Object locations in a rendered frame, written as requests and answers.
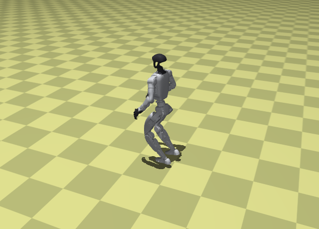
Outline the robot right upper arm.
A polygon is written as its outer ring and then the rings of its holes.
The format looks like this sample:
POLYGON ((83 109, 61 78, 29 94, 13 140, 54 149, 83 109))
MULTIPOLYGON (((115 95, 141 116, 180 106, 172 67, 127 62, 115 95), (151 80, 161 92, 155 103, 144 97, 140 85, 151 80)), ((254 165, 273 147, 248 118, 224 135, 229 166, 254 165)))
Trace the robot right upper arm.
MULTIPOLYGON (((166 69, 167 70, 167 69, 166 69)), ((169 88, 170 89, 175 89, 176 87, 176 82, 174 80, 174 77, 172 75, 172 71, 171 70, 167 70, 169 72, 169 88)))

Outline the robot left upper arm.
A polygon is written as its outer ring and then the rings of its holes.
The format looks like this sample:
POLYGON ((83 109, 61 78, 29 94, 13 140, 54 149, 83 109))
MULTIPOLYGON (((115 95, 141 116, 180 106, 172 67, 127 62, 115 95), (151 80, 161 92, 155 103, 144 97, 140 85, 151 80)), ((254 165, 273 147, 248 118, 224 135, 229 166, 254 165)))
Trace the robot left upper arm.
POLYGON ((155 93, 155 85, 157 83, 157 77, 156 76, 151 76, 147 80, 148 83, 148 97, 149 97, 149 102, 148 103, 154 103, 154 93, 155 93))

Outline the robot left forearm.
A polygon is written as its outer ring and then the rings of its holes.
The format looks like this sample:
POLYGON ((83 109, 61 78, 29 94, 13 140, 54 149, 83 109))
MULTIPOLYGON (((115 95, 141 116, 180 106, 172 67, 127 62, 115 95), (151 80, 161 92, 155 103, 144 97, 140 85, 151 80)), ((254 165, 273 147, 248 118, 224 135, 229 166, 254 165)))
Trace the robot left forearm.
POLYGON ((149 102, 149 97, 146 97, 144 103, 138 108, 138 112, 140 111, 145 111, 147 109, 147 107, 150 106, 150 103, 149 102))

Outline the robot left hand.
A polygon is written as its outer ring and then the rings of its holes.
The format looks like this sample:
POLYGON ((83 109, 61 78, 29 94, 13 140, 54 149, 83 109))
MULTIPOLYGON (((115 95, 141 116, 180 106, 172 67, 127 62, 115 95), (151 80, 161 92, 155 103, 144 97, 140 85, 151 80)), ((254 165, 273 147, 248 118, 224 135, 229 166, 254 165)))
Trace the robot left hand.
POLYGON ((142 111, 138 112, 138 109, 135 109, 134 111, 134 118, 137 119, 138 114, 141 114, 142 111))

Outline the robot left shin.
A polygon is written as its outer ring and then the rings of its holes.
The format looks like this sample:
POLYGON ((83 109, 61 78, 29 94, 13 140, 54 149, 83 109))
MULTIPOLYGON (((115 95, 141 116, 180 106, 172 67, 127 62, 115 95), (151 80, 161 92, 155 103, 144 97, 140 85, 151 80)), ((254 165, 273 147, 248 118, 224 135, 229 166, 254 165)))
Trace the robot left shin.
MULTIPOLYGON (((150 135, 146 134, 145 135, 145 140, 147 141, 147 143, 150 145, 150 147, 158 153, 158 155, 165 160, 166 155, 164 154, 164 152, 161 149, 161 146, 159 144, 159 142, 157 141, 156 138, 152 139, 150 137, 150 135)), ((167 158, 167 157, 166 157, 167 158)))

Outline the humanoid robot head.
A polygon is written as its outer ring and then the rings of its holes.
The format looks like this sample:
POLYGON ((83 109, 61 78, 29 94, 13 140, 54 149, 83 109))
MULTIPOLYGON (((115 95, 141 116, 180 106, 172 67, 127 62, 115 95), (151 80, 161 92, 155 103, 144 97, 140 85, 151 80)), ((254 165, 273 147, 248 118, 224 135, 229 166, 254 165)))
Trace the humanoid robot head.
POLYGON ((163 70, 163 67, 160 66, 160 63, 165 62, 167 59, 163 54, 155 54, 152 57, 152 60, 154 62, 154 68, 157 68, 158 74, 165 74, 166 71, 163 70), (157 66, 156 66, 156 62, 158 62, 157 66))

